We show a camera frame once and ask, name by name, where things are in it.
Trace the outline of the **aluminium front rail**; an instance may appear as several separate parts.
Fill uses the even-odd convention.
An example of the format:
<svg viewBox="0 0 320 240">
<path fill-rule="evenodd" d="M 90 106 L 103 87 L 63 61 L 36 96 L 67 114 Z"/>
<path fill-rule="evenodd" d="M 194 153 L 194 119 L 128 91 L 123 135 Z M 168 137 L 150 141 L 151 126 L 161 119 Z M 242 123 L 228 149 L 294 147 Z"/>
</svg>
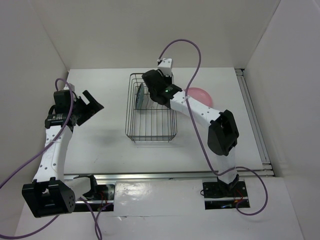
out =
<svg viewBox="0 0 320 240">
<path fill-rule="evenodd" d="M 262 170 L 254 170 L 260 177 L 274 177 L 274 171 L 271 165 L 265 165 Z M 247 170 L 239 170 L 238 174 L 241 179 L 256 177 L 252 172 Z M 65 181 L 71 181 L 79 174 L 64 175 Z M 198 171 L 198 172 L 165 172 L 165 173 L 128 173 L 128 174 L 94 174 L 96 181 L 102 183 L 114 183 L 117 181 L 166 181 L 166 180 L 193 180 L 193 179 L 215 179 L 216 176 L 212 172 Z"/>
</svg>

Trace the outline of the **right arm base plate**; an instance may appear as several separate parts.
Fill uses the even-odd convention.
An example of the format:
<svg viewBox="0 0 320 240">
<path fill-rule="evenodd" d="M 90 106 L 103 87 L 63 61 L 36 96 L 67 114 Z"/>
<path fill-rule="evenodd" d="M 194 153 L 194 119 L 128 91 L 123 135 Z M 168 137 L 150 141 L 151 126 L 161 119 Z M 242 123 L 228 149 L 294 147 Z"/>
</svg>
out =
<svg viewBox="0 0 320 240">
<path fill-rule="evenodd" d="M 248 192 L 244 181 L 239 181 L 231 191 L 220 189 L 217 181 L 203 182 L 200 194 L 204 198 L 205 210 L 250 208 Z"/>
</svg>

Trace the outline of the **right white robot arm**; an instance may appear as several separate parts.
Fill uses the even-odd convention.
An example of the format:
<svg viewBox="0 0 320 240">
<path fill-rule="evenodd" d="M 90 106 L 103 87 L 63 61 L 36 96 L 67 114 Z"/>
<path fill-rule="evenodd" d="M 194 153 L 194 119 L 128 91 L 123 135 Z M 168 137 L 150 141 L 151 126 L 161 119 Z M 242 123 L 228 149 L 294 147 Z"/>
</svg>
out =
<svg viewBox="0 0 320 240">
<path fill-rule="evenodd" d="M 239 181 L 235 160 L 239 131 L 233 113 L 221 112 L 187 96 L 159 70 L 145 72 L 142 79 L 154 102 L 190 117 L 194 126 L 198 123 L 207 129 L 207 146 L 216 155 L 218 164 L 218 190 L 223 196 L 230 196 Z"/>
</svg>

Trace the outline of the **pink plastic plate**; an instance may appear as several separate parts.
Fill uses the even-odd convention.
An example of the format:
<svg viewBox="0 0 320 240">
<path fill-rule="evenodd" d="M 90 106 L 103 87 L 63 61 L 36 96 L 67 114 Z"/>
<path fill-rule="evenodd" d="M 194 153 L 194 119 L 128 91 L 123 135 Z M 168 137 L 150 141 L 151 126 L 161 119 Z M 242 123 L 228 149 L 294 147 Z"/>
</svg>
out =
<svg viewBox="0 0 320 240">
<path fill-rule="evenodd" d="M 202 103 L 203 105 L 206 105 L 209 108 L 213 108 L 213 100 L 212 97 L 208 92 L 203 90 L 202 88 L 199 87 L 190 87 L 187 91 L 187 89 L 184 89 L 185 92 L 187 92 L 187 95 Z"/>
</svg>

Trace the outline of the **blue floral green plate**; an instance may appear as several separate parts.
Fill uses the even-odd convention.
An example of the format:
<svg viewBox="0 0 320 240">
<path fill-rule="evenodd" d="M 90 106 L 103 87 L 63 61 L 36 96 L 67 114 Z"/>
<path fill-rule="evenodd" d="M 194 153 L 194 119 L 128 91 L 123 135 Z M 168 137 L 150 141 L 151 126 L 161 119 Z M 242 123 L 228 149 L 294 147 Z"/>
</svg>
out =
<svg viewBox="0 0 320 240">
<path fill-rule="evenodd" d="M 135 99 L 135 109 L 136 110 L 140 110 L 142 108 L 143 105 L 143 101 L 144 101 L 144 84 L 141 83 L 137 89 L 137 93 L 136 93 L 136 99 Z"/>
</svg>

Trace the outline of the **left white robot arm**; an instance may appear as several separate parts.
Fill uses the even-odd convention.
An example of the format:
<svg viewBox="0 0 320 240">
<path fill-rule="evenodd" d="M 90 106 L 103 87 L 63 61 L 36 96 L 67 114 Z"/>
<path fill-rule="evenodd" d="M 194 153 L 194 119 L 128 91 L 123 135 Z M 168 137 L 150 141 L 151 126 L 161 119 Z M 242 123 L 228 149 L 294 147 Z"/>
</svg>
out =
<svg viewBox="0 0 320 240">
<path fill-rule="evenodd" d="M 88 103 L 68 89 L 53 94 L 54 105 L 44 121 L 46 150 L 32 182 L 22 187 L 22 196 L 36 218 L 70 214 L 78 199 L 92 200 L 99 193 L 92 174 L 76 176 L 69 183 L 64 181 L 67 150 L 75 126 L 81 126 L 104 108 L 87 90 L 82 94 Z"/>
</svg>

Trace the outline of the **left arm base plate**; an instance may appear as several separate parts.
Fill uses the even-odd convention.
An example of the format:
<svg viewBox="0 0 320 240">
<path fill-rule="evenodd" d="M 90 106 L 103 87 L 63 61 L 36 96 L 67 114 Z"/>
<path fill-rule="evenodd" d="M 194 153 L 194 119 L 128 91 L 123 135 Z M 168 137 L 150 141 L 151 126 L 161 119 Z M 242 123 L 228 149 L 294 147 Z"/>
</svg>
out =
<svg viewBox="0 0 320 240">
<path fill-rule="evenodd" d="M 113 212 L 114 211 L 114 199 L 115 199 L 116 185 L 110 184 L 98 184 L 95 187 L 95 192 L 85 193 L 82 198 L 92 208 L 94 213 Z"/>
</svg>

